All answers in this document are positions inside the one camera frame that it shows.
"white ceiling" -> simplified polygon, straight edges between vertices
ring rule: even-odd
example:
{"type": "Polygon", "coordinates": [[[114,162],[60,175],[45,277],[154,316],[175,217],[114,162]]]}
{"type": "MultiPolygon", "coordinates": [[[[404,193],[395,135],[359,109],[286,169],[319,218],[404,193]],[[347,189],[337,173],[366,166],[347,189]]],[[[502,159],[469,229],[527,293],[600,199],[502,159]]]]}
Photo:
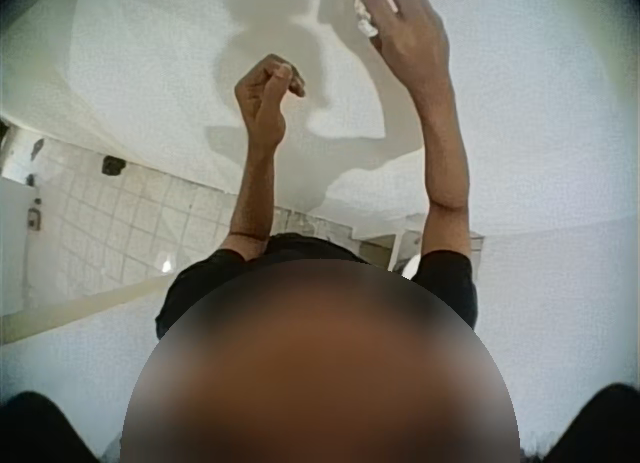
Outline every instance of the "white ceiling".
{"type": "MultiPolygon", "coordinates": [[[[451,39],[473,229],[544,231],[636,213],[638,35],[612,13],[615,0],[432,1],[451,39]]],[[[236,192],[246,143],[232,88],[280,53],[309,97],[286,104],[278,203],[350,225],[424,214],[413,110],[352,8],[39,0],[3,34],[2,114],[236,192]]]]}

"raised arm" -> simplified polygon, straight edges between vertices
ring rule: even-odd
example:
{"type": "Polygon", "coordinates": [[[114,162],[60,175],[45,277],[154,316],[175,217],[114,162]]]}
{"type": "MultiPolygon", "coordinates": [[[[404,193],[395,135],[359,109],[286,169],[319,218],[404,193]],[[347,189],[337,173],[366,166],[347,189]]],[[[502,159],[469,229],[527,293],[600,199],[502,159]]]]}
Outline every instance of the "raised arm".
{"type": "Polygon", "coordinates": [[[304,81],[293,65],[276,55],[258,63],[235,90],[249,148],[229,235],[220,249],[233,250],[246,261],[264,253],[271,234],[274,157],[286,131],[280,104],[288,91],[303,97],[304,81]]]}
{"type": "Polygon", "coordinates": [[[415,104],[424,136],[429,213],[422,254],[450,250],[471,254],[469,170],[455,93],[449,42],[429,0],[363,0],[378,27],[372,43],[415,104]]]}

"hand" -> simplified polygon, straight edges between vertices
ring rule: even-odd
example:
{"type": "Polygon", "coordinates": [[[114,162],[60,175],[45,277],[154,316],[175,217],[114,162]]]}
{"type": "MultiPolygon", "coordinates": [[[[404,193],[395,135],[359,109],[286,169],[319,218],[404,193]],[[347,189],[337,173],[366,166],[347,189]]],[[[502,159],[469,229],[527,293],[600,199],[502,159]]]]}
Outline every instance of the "hand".
{"type": "Polygon", "coordinates": [[[250,150],[275,152],[287,127],[280,104],[287,91],[304,97],[304,85],[298,70],[277,55],[264,58],[238,82],[235,94],[250,150]]]}
{"type": "Polygon", "coordinates": [[[362,0],[379,35],[372,43],[416,103],[432,105],[452,92],[449,41],[429,0],[362,0]]]}

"tiled wall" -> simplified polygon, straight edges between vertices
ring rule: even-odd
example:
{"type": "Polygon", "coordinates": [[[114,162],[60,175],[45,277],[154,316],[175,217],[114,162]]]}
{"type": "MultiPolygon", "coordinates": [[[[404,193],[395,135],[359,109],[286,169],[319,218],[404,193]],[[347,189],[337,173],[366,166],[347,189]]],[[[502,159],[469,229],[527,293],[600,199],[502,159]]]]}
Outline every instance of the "tiled wall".
{"type": "MultiPolygon", "coordinates": [[[[175,273],[211,254],[229,230],[236,197],[128,164],[101,173],[104,155],[55,140],[9,142],[5,177],[36,175],[41,232],[28,239],[31,300],[55,303],[175,273]]],[[[358,252],[351,229],[277,209],[274,233],[293,231],[358,252]]]]}

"white object in hand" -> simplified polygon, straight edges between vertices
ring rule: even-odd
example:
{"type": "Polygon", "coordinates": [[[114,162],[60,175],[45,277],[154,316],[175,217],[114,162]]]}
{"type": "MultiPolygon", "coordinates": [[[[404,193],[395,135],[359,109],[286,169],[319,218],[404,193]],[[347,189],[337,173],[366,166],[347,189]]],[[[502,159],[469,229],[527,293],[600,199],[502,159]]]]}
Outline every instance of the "white object in hand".
{"type": "MultiPolygon", "coordinates": [[[[393,0],[387,1],[389,2],[389,6],[391,7],[391,9],[395,13],[397,13],[398,6],[396,5],[396,2],[393,0]]],[[[356,15],[358,16],[358,28],[360,28],[360,31],[364,33],[367,38],[378,36],[378,29],[371,21],[371,14],[367,11],[367,7],[364,6],[362,0],[355,0],[354,7],[356,10],[356,15]]]]}

